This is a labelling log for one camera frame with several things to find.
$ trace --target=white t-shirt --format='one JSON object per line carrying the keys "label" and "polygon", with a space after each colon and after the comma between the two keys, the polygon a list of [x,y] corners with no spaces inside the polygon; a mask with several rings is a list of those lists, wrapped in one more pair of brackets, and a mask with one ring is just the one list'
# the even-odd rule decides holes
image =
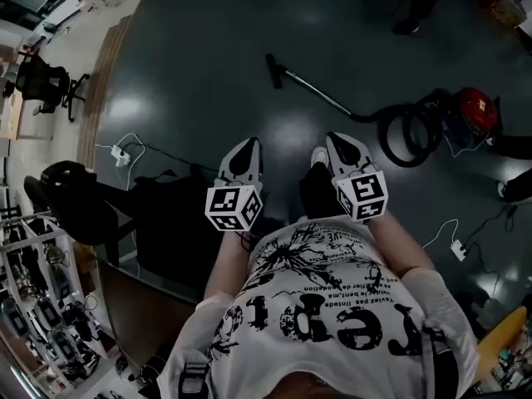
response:
{"label": "white t-shirt", "polygon": [[418,268],[398,279],[347,216],[304,221],[259,242],[236,298],[198,305],[158,378],[161,396],[178,397],[192,359],[209,362],[209,397],[262,398],[288,374],[310,372],[355,397],[422,399],[423,325],[446,335],[461,396],[476,340],[440,274]]}

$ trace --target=gray floor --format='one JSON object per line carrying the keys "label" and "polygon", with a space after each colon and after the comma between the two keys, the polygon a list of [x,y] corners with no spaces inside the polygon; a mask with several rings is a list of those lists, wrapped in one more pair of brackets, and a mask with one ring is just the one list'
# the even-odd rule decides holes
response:
{"label": "gray floor", "polygon": [[[97,143],[110,145],[133,131],[145,143],[217,167],[235,144],[256,135],[264,147],[266,215],[289,222],[303,213],[298,181],[312,148],[328,131],[345,132],[368,145],[387,177],[388,208],[420,243],[453,218],[464,241],[500,210],[495,180],[518,175],[530,168],[528,161],[493,156],[486,146],[452,159],[442,142],[425,164],[402,169],[381,152],[375,125],[346,119],[288,81],[274,90],[264,63],[272,52],[362,114],[414,101],[436,87],[473,86],[502,96],[507,134],[532,135],[532,59],[517,39],[475,0],[441,0],[414,37],[395,37],[392,25],[407,13],[409,0],[399,2],[143,0],[121,50]],[[100,180],[120,186],[108,150],[97,152]],[[168,168],[187,172],[148,150],[133,175]],[[127,172],[121,177],[125,181]],[[495,296],[507,308],[532,284],[531,222],[532,205],[526,205],[512,232],[500,219],[476,238],[485,266],[501,272]],[[451,232],[447,226],[428,249],[449,287],[491,294],[495,275],[482,273],[474,252],[459,262],[448,247]]]}

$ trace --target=vacuum wand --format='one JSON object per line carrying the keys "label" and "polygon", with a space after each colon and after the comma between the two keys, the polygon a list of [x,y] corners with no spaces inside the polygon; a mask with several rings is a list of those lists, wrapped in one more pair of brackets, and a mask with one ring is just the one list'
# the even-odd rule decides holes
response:
{"label": "vacuum wand", "polygon": [[295,72],[291,72],[287,69],[287,67],[283,65],[279,65],[275,58],[271,53],[266,55],[266,63],[268,64],[268,69],[270,76],[272,77],[273,87],[276,89],[280,89],[283,87],[283,83],[281,82],[281,75],[288,76],[292,78],[295,82],[300,84],[301,86],[309,89],[312,93],[315,93],[316,95],[320,96],[322,99],[327,101],[329,104],[334,106],[339,111],[343,112],[346,116],[356,119],[357,116],[350,112],[345,106],[341,105],[334,99],[332,99],[329,95],[326,93],[323,93],[321,90],[319,90],[317,87],[314,87],[312,84],[307,83],[303,78],[298,76]]}

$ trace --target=white cube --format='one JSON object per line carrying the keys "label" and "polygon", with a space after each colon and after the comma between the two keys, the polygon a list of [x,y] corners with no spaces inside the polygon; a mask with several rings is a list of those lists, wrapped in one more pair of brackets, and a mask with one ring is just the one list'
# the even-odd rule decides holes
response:
{"label": "white cube", "polygon": [[388,190],[382,171],[337,180],[335,187],[338,202],[356,222],[380,216],[386,209]]}
{"label": "white cube", "polygon": [[263,208],[254,186],[209,188],[205,215],[217,230],[247,232]]}

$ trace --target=metal tube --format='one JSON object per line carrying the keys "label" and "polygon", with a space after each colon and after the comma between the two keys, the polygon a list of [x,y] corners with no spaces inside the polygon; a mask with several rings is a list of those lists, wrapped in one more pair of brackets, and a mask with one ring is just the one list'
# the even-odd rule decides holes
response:
{"label": "metal tube", "polygon": [[289,71],[289,70],[286,70],[284,72],[284,74],[286,74],[287,76],[291,77],[293,80],[295,80],[296,82],[298,82],[299,84],[301,84],[302,86],[304,87],[307,87],[310,91],[313,91],[314,93],[316,93],[318,96],[322,97],[323,99],[325,99],[325,101],[329,102],[332,106],[334,106],[335,108],[337,108],[338,110],[340,110],[341,112],[343,112],[344,114],[346,114],[347,116],[351,116],[352,113],[345,107],[345,106],[342,106],[341,104],[339,104],[338,102],[336,102],[334,99],[332,99],[330,96],[326,95],[325,93],[323,93],[321,90],[317,89],[316,87],[314,87],[312,84],[309,84],[307,83],[303,78],[301,78],[300,76],[297,76],[295,73]]}

